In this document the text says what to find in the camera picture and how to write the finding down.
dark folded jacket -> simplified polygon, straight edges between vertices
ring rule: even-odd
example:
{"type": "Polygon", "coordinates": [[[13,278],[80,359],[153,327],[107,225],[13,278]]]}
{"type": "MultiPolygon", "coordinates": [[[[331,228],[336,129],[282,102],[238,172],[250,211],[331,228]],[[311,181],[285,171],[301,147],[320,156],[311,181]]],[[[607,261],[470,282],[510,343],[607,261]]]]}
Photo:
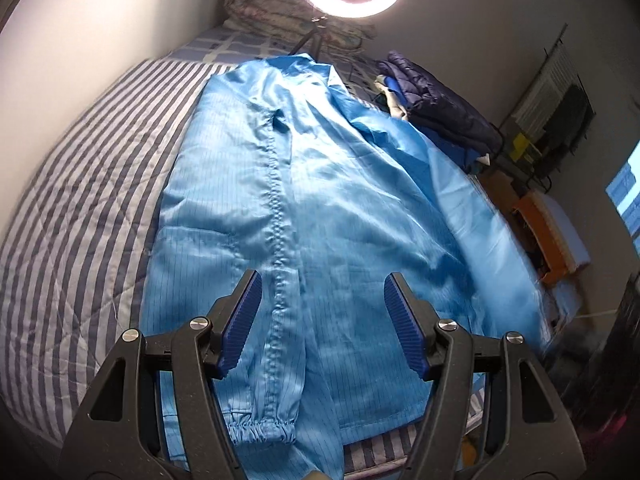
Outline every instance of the dark folded jacket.
{"type": "Polygon", "coordinates": [[[409,121],[432,128],[446,139],[478,153],[497,155],[502,137],[480,112],[431,73],[395,50],[378,62],[383,75],[395,78],[406,97],[409,121]]]}

tripod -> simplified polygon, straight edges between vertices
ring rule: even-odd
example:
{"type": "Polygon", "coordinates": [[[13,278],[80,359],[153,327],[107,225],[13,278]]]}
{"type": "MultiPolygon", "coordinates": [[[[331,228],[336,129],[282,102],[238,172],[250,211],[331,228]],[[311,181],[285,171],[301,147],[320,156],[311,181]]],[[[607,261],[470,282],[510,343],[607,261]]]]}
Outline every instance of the tripod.
{"type": "Polygon", "coordinates": [[[311,23],[313,23],[314,25],[313,28],[300,39],[300,41],[296,44],[292,51],[289,52],[289,55],[295,56],[300,52],[300,49],[304,47],[309,40],[311,40],[311,48],[309,54],[315,62],[319,62],[320,49],[322,48],[322,43],[324,42],[324,33],[326,31],[326,22],[326,16],[313,18],[311,20],[311,23]]]}

ridged rubber pad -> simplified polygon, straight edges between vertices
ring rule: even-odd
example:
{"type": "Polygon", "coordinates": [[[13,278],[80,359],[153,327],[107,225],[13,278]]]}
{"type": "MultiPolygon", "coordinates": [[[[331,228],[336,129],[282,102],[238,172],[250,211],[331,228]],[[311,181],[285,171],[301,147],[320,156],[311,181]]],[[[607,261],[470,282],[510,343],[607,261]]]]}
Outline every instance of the ridged rubber pad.
{"type": "Polygon", "coordinates": [[[254,323],[262,299],[262,277],[256,272],[247,286],[238,307],[222,335],[222,357],[218,369],[223,377],[238,364],[242,348],[254,323]]]}
{"type": "Polygon", "coordinates": [[[388,275],[385,280],[385,306],[391,316],[409,368],[414,370],[420,378],[424,378],[429,370],[429,364],[424,357],[424,336],[391,275],[388,275]]]}

wall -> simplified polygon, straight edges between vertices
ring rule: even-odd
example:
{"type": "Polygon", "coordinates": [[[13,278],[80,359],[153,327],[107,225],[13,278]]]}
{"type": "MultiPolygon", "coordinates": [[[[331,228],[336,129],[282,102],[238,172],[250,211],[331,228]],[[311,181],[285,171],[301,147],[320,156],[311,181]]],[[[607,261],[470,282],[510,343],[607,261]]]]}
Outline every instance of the wall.
{"type": "Polygon", "coordinates": [[[220,19],[219,0],[21,0],[0,34],[0,234],[66,127],[140,60],[220,19]]]}
{"type": "MultiPolygon", "coordinates": [[[[638,255],[605,188],[640,138],[640,29],[625,0],[399,0],[376,17],[369,53],[394,48],[500,123],[564,22],[565,44],[597,117],[589,139],[553,177],[593,263],[581,275],[588,310],[616,308],[638,255]]],[[[603,328],[610,319],[596,318],[603,328]]]]}

silver screw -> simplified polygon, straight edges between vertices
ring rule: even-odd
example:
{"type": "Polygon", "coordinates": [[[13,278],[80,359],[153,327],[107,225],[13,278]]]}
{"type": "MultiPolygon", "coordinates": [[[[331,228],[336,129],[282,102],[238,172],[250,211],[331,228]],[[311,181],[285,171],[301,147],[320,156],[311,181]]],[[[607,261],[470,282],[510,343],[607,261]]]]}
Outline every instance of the silver screw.
{"type": "Polygon", "coordinates": [[[209,324],[209,320],[206,317],[195,317],[189,322],[189,326],[192,330],[202,330],[209,324]]]}
{"type": "Polygon", "coordinates": [[[452,319],[441,319],[438,322],[438,326],[445,332],[453,332],[458,328],[458,324],[452,319]]]}
{"type": "Polygon", "coordinates": [[[513,343],[514,345],[521,345],[524,343],[524,338],[522,334],[518,332],[507,332],[507,341],[509,343],[513,343]]]}
{"type": "Polygon", "coordinates": [[[122,333],[122,340],[126,341],[127,343],[131,343],[132,341],[138,339],[139,335],[140,332],[138,332],[135,328],[129,328],[129,330],[125,330],[122,333]]]}

